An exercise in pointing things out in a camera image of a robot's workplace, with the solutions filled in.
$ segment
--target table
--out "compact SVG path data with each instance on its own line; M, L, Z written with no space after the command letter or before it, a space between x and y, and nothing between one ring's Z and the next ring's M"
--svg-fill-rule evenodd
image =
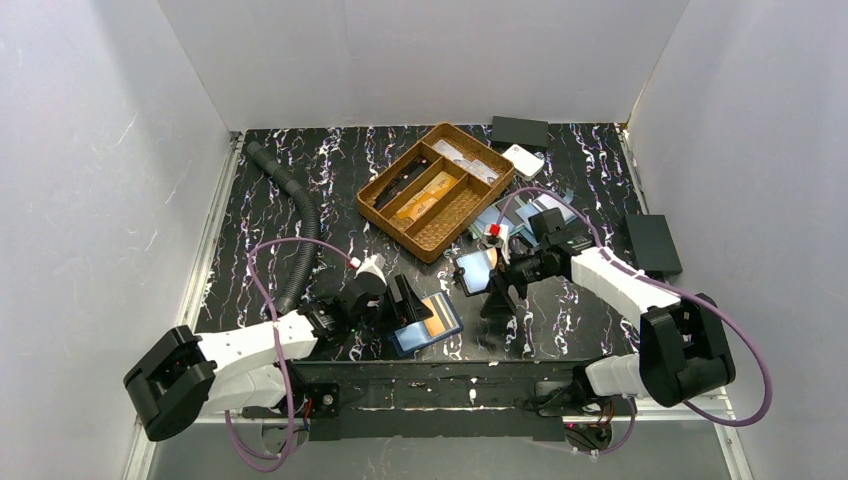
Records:
M451 284L449 261L477 249L476 241L462 237L443 258L425 265L388 235L362 218L356 192L397 159L430 127L350 127L329 129L251 130L245 144L258 141L276 149L291 166L295 178L309 187L320 211L326 241L362 258L381 253L387 259L387 277L404 273L418 292L448 293L462 318L462 333L415 353L412 361L577 360L602 354L627 354L638 342L632 327L593 294L564 279L548 279L530 286L527 302L508 319L483 319L484 296L466 298ZM462 127L488 144L486 125ZM555 124L544 170L533 183L516 177L511 190L535 184L575 193L573 205L602 232L604 240L623 259L620 221L640 212L628 173L618 130L612 124ZM223 227L216 245L206 294L195 331L220 332L263 321L262 299L251 285L247 252L257 243L297 235L299 222L292 202L244 155L239 159ZM266 250L258 256L258 272L272 289L285 280L294 247ZM331 253L321 257L308 290L310 298L338 291L348 269ZM396 360L385 339L363 339L354 332L345 345L314 358L331 361Z

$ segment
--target white wall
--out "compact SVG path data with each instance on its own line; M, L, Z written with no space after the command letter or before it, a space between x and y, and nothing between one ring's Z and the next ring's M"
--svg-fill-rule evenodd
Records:
M230 130L626 121L688 0L162 1Z
M759 342L774 406L740 429L757 478L845 478L848 4L693 0L631 122L682 284ZM747 415L762 382L736 348Z
M0 477L119 478L228 133L155 0L2 2L0 131Z

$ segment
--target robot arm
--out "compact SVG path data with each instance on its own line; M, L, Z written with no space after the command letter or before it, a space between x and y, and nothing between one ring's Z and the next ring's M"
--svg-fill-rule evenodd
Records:
M286 388L274 365L275 333L287 360L338 344L385 292L382 264L379 255L367 258L332 301L305 305L276 324L203 335L184 325L169 330L124 377L148 438L170 438L208 413L276 408Z
M652 397L671 407L735 379L736 371L718 317L661 288L638 280L640 272L606 248L566 231L559 210L530 218L540 245L529 254L504 255L505 227L496 227L498 265L490 273L483 315L515 314L508 289L527 297L530 283L564 276L610 304L639 331L638 354L608 356L574 370L567 398L587 405L612 395ZM465 272L457 271L462 280ZM703 294L703 300L713 303Z

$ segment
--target black box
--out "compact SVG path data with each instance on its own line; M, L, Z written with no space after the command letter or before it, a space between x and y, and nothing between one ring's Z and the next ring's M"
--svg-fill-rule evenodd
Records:
M683 271L665 215L625 215L623 226L636 268L656 279Z
M492 118L492 147L506 150L518 144L531 152L548 149L548 122L511 117Z

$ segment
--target yellow package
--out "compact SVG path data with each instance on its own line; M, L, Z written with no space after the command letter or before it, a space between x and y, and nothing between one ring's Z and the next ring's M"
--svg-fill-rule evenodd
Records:
M439 172L420 192L400 207L396 214L397 217L401 220L405 218L418 220L438 199L444 197L448 190L456 185L456 182L456 178L451 174Z

